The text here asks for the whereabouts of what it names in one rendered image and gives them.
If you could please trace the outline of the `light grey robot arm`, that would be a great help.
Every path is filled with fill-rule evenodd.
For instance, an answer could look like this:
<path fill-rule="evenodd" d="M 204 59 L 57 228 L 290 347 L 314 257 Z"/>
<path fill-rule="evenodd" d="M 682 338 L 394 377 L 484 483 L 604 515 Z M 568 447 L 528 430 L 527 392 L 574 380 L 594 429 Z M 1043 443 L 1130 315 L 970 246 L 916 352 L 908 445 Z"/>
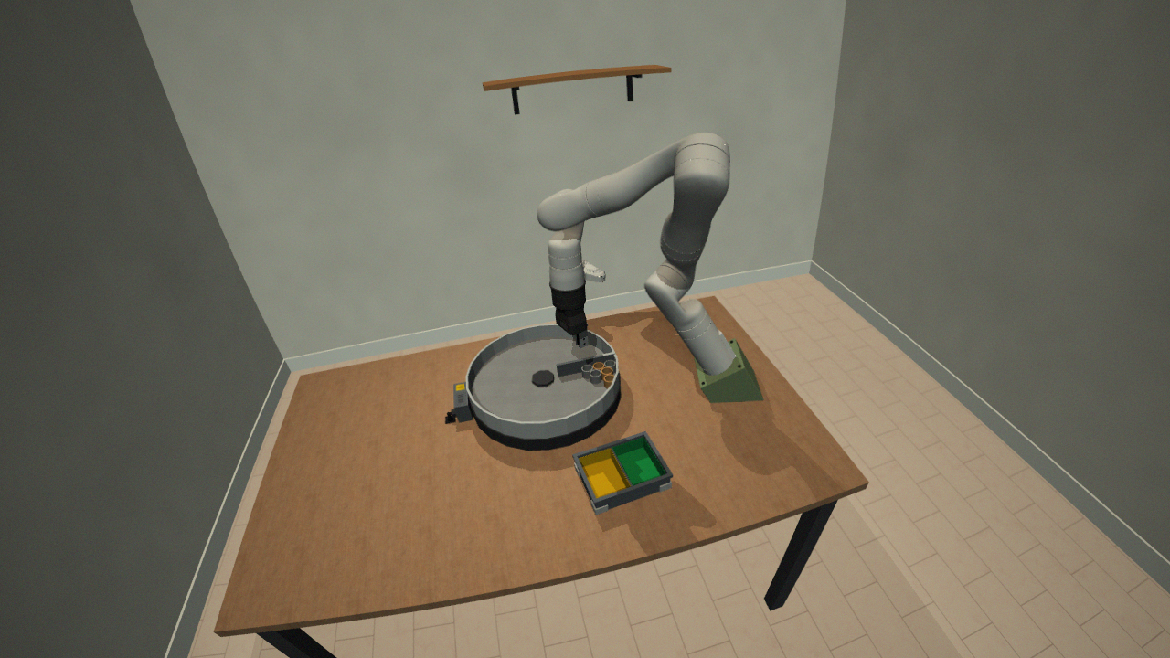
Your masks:
<path fill-rule="evenodd" d="M 677 301 L 691 288 L 713 217 L 727 198 L 729 164 L 727 139 L 717 133 L 691 133 L 617 174 L 601 176 L 576 190 L 560 190 L 537 210 L 542 228 L 555 229 L 548 242 L 550 266 L 567 270 L 581 263 L 581 221 L 626 210 L 673 176 L 673 214 L 667 215 L 660 238 L 667 259 L 644 288 L 710 376 L 727 371 L 737 356 L 727 336 L 713 324 L 706 306 L 697 299 Z"/>

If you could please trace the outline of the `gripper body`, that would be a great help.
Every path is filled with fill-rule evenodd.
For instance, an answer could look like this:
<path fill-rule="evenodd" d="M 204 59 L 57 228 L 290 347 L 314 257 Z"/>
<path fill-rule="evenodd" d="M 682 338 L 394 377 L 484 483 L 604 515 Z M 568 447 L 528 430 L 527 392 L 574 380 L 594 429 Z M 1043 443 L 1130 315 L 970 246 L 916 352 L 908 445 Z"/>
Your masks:
<path fill-rule="evenodd" d="M 550 266 L 550 288 L 556 307 L 556 324 L 560 325 L 560 329 L 567 334 L 589 330 L 589 320 L 584 313 L 586 281 L 603 282 L 605 273 L 586 260 L 581 260 L 579 266 L 567 268 L 567 270 Z"/>

